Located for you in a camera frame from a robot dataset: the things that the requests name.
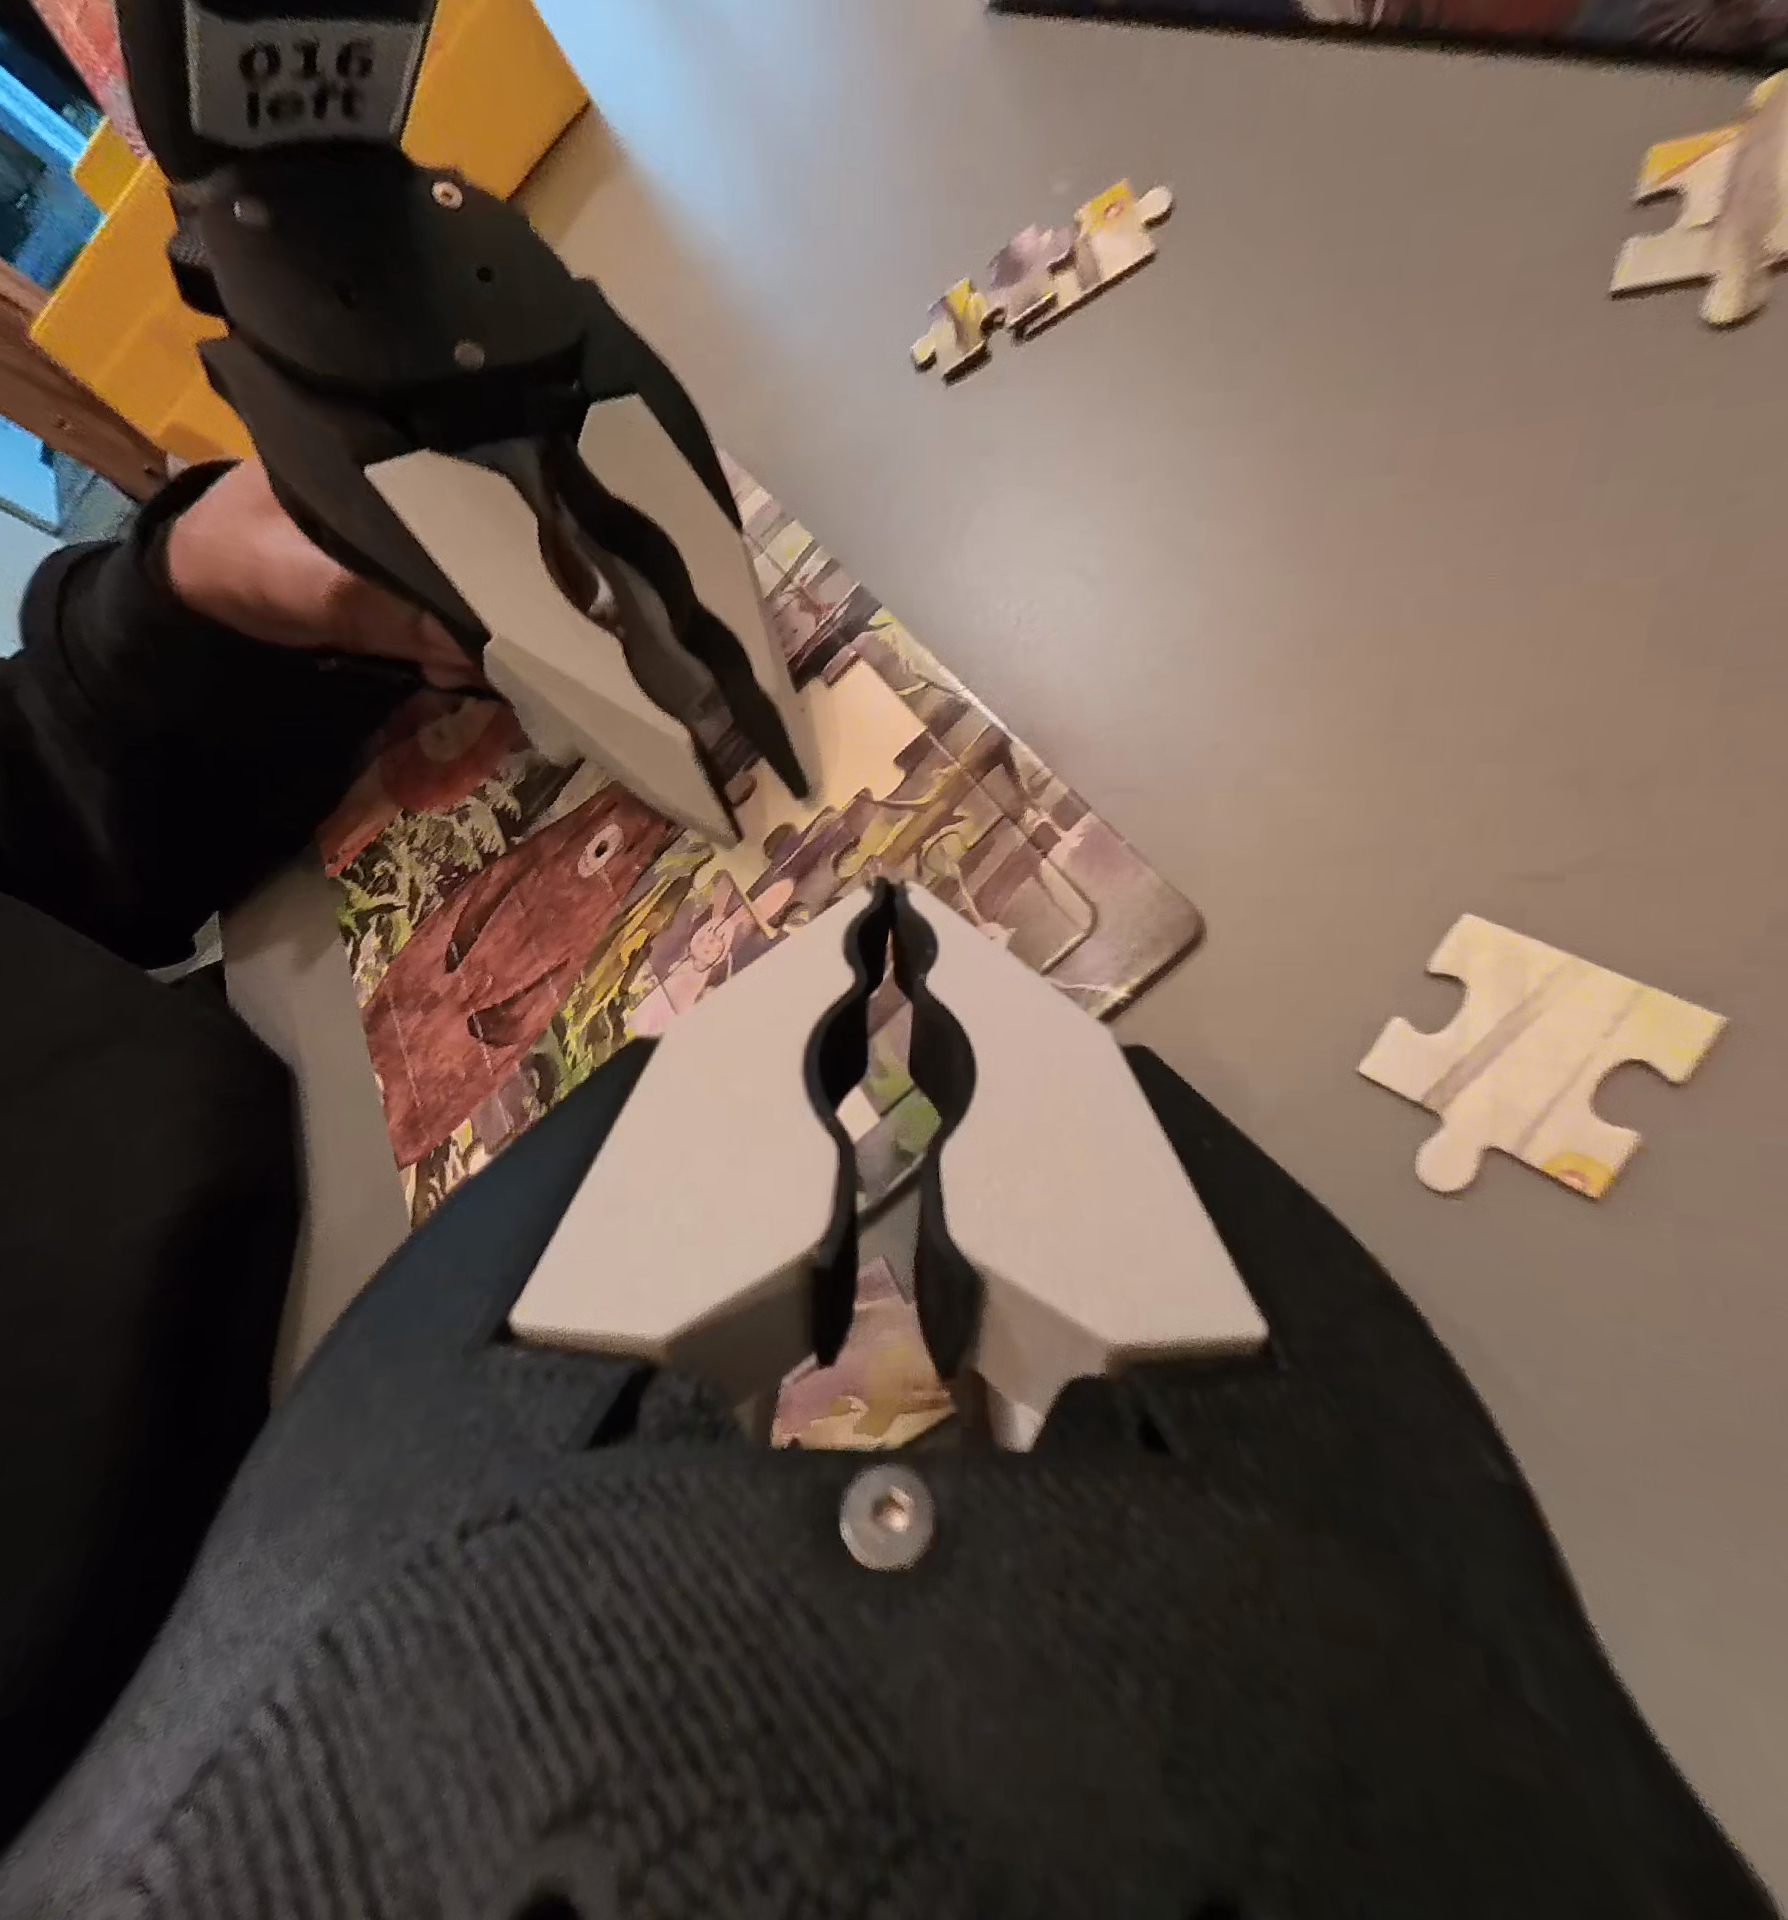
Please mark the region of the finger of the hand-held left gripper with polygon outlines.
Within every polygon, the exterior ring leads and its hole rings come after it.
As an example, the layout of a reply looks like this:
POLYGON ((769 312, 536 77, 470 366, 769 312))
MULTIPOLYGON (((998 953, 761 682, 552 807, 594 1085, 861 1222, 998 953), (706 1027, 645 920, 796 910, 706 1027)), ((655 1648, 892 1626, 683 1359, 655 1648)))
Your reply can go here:
POLYGON ((716 457, 697 466, 645 401, 577 401, 535 436, 535 470, 549 575, 615 642, 641 708, 680 729, 709 794, 725 794, 731 734, 812 797, 816 730, 716 457))
POLYGON ((510 475, 419 449, 369 465, 365 479, 477 614, 483 676, 547 756, 589 760, 674 824, 735 840, 693 734, 641 689, 618 637, 564 594, 510 475))

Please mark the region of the colourful illustrated puzzle box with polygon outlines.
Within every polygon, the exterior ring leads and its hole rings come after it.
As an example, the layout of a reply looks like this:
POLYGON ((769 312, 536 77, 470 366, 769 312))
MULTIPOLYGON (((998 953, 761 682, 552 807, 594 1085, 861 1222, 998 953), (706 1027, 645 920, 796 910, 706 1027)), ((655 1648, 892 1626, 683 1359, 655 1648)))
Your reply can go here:
POLYGON ((989 3, 1052 21, 1375 35, 1591 61, 1788 63, 1788 3, 989 3))

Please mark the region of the wooden beam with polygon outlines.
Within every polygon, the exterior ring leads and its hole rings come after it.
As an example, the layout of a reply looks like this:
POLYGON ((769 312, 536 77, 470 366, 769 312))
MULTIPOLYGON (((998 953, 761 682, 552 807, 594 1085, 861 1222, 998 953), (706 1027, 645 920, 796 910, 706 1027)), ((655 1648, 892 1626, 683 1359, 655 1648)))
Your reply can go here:
POLYGON ((0 259, 0 414, 118 492, 149 498, 166 481, 163 449, 33 340, 41 308, 41 288, 0 259))

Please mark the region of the person's left forearm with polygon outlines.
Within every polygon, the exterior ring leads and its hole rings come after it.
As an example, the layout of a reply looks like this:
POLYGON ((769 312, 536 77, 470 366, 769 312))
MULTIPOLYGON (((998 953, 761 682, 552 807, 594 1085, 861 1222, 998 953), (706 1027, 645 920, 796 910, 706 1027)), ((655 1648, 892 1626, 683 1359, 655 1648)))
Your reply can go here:
POLYGON ((187 610, 159 540, 226 466, 187 466, 124 537, 43 560, 0 657, 0 907, 143 969, 313 837, 423 685, 187 610))

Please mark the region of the yellow box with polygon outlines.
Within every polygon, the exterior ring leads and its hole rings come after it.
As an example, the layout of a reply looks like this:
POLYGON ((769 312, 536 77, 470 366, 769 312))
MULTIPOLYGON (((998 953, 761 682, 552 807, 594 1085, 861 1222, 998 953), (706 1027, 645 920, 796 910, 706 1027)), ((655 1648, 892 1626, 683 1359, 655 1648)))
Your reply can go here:
MULTIPOLYGON (((404 147, 422 164, 510 198, 586 105, 531 3, 441 3, 404 147)), ((33 340, 163 454, 181 465, 252 454, 200 362, 200 346, 223 324, 187 308, 166 259, 174 221, 158 164, 104 118, 73 179, 98 224, 43 295, 33 340)))

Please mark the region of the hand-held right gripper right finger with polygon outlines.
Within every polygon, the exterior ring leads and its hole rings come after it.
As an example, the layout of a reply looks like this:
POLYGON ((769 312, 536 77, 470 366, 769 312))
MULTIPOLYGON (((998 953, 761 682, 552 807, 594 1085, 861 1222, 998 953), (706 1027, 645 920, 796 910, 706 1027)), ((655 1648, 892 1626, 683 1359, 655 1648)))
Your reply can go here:
POLYGON ((1265 1317, 1114 1035, 930 892, 898 889, 921 990, 972 1046, 934 1136, 944 1230, 982 1285, 965 1348, 988 1423, 1027 1454, 1059 1391, 1265 1348, 1265 1317))

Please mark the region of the illustrated jigsaw puzzle board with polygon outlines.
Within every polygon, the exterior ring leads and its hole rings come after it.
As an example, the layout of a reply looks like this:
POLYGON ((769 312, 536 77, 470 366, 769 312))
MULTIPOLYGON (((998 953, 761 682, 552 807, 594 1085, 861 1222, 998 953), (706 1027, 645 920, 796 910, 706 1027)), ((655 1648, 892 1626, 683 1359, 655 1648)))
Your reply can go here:
POLYGON ((1200 907, 724 457, 824 787, 758 760, 741 840, 552 762, 491 700, 419 695, 319 830, 409 1224, 618 1046, 655 1039, 832 898, 930 889, 1095 1019, 1203 940, 1200 907))

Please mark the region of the person's left hand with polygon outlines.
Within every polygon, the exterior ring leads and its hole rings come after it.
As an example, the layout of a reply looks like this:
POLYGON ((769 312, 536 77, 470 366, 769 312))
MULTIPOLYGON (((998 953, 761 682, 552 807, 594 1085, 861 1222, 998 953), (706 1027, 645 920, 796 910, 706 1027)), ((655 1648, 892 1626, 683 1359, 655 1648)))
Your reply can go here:
POLYGON ((483 689, 478 663, 422 605, 354 575, 285 512, 259 462, 226 466, 159 540, 171 592, 245 637, 394 662, 435 689, 483 689))

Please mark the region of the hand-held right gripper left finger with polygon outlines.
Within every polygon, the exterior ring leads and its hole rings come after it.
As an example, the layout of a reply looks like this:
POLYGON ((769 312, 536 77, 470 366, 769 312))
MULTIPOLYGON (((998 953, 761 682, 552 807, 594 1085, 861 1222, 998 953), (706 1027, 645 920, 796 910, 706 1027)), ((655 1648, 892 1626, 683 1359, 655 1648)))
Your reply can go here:
POLYGON ((731 1404, 816 1348, 854 1142, 811 1050, 875 991, 895 882, 854 889, 677 1014, 507 1314, 531 1348, 668 1367, 731 1404))

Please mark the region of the blue panel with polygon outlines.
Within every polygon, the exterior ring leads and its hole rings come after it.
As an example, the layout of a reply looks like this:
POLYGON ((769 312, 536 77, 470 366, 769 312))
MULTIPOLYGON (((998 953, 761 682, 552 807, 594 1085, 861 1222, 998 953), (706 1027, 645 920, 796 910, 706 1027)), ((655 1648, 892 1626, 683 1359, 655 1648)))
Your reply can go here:
POLYGON ((98 108, 36 3, 0 3, 0 259, 55 282, 97 227, 73 164, 98 108))

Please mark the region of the white puzzle piece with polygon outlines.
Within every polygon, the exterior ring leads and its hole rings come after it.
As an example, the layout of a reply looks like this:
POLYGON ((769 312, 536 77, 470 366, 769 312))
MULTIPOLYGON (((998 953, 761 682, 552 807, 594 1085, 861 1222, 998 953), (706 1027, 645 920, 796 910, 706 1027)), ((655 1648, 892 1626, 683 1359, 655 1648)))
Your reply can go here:
POLYGON ((1390 1019, 1358 1077, 1436 1119, 1414 1158, 1436 1194, 1465 1191, 1501 1153, 1602 1198, 1641 1149, 1635 1129, 1596 1110, 1602 1081, 1648 1068, 1683 1085, 1728 1027, 1713 1010, 1475 913, 1441 936, 1427 974, 1461 984, 1455 1019, 1441 1029, 1390 1019))

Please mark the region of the pale grey-banded puzzle piece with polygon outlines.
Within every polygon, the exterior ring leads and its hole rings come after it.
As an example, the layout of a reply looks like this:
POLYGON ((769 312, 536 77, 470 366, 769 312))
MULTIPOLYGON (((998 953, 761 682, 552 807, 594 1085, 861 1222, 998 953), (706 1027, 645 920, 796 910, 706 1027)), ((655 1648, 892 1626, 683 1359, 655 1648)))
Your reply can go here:
POLYGON ((1731 121, 1654 143, 1631 201, 1671 204, 1676 218, 1622 241, 1607 295, 1695 288, 1706 327, 1747 324, 1788 269, 1788 67, 1758 77, 1731 121))

